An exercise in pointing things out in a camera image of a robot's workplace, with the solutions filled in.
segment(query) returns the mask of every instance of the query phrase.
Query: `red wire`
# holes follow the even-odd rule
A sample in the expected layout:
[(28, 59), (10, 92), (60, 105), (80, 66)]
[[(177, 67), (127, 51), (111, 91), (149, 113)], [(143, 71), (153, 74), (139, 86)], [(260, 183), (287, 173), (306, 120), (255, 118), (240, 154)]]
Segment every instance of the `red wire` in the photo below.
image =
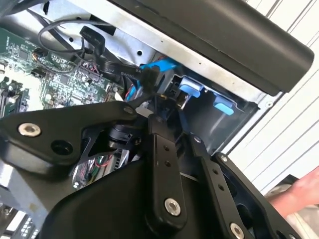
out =
[(109, 162), (110, 162), (110, 157), (111, 156), (109, 156), (108, 159), (106, 160), (106, 162), (104, 164), (102, 164), (102, 165), (98, 165), (96, 160), (95, 160), (95, 162), (94, 162), (95, 166), (97, 166), (98, 168), (107, 166), (109, 164)]
[(133, 84), (129, 87), (128, 91), (126, 92), (125, 94), (125, 98), (129, 95), (130, 91), (131, 91), (131, 88), (132, 88)]

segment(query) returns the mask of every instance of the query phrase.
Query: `metal screw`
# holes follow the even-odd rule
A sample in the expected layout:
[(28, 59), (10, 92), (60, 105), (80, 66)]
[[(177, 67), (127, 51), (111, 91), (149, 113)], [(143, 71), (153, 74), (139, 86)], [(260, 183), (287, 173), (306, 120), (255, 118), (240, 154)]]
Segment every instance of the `metal screw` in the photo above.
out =
[(164, 202), (166, 211), (173, 215), (178, 216), (180, 214), (180, 205), (173, 198), (167, 198)]
[(10, 214), (10, 210), (9, 210), (9, 209), (7, 209), (7, 208), (6, 208), (6, 209), (4, 209), (4, 211), (3, 211), (3, 212), (4, 212), (4, 214), (5, 214), (6, 216), (9, 216), (9, 214)]
[(139, 145), (142, 142), (141, 138), (137, 138), (134, 140), (134, 145)]
[(274, 103), (273, 103), (273, 102), (268, 101), (268, 102), (266, 103), (266, 107), (267, 107), (267, 108), (271, 108), (272, 106), (274, 106)]
[(230, 229), (237, 239), (244, 239), (245, 238), (245, 234), (244, 234), (243, 230), (236, 223), (231, 223)]
[(223, 160), (224, 162), (227, 162), (227, 161), (228, 161), (227, 157), (224, 156), (224, 155), (222, 155), (220, 158), (221, 158), (221, 160)]
[(18, 127), (21, 135), (26, 137), (37, 137), (41, 134), (41, 128), (33, 123), (23, 123)]
[(127, 113), (129, 113), (129, 114), (133, 114), (133, 113), (134, 113), (133, 109), (130, 108), (130, 107), (127, 107), (127, 106), (124, 107), (124, 111), (127, 112)]
[(200, 139), (199, 137), (194, 136), (194, 139), (195, 139), (195, 141), (196, 141), (197, 143), (201, 143), (201, 139)]
[(158, 122), (160, 122), (160, 123), (163, 122), (163, 119), (162, 119), (161, 117), (156, 117), (156, 120), (157, 120)]

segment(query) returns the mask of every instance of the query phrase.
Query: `capacitor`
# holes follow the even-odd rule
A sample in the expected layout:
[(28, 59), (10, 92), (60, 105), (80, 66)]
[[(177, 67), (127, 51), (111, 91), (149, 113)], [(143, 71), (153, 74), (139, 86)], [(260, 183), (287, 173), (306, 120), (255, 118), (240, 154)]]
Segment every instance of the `capacitor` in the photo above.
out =
[(9, 101), (10, 103), (12, 103), (12, 104), (15, 104), (16, 98), (10, 97), (8, 101)]
[(113, 87), (113, 89), (112, 89), (112, 90), (113, 90), (113, 92), (115, 92), (115, 93), (116, 93), (117, 91), (119, 91), (119, 88), (118, 88), (117, 86), (115, 86), (115, 87)]
[(92, 80), (88, 80), (87, 82), (85, 82), (85, 86), (88, 87), (90, 84), (92, 83)]
[(52, 99), (52, 95), (46, 94), (44, 97), (47, 101), (50, 101)]

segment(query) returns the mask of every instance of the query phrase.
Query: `corrugated metal wall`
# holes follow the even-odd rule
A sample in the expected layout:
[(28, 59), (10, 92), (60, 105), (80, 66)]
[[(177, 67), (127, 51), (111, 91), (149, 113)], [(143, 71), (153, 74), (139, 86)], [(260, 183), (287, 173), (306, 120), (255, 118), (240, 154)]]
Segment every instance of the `corrugated metal wall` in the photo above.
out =
[(319, 0), (246, 2), (315, 53), (305, 77), (229, 154), (265, 194), (287, 175), (319, 166)]

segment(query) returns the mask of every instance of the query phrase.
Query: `hole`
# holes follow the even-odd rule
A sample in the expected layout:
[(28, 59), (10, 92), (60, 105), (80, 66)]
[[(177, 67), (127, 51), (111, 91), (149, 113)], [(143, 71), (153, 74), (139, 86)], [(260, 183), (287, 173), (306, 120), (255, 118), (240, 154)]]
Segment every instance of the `hole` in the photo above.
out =
[(165, 161), (165, 165), (166, 165), (167, 167), (170, 167), (170, 162), (169, 162), (169, 161)]
[(235, 233), (240, 234), (240, 230), (238, 228), (234, 229)]
[(51, 144), (53, 152), (58, 155), (66, 156), (73, 152), (73, 147), (70, 143), (65, 140), (55, 140)]
[(277, 233), (278, 239), (286, 239), (285, 235), (282, 232), (277, 231), (276, 233)]
[(24, 130), (28, 133), (34, 133), (35, 132), (35, 128), (32, 126), (27, 126), (24, 128)]
[(170, 208), (172, 208), (174, 211), (177, 210), (177, 206), (175, 205), (175, 203), (169, 203)]
[(219, 189), (220, 189), (221, 191), (225, 191), (225, 189), (224, 189), (224, 187), (223, 187), (222, 185), (218, 184), (218, 187), (219, 187)]

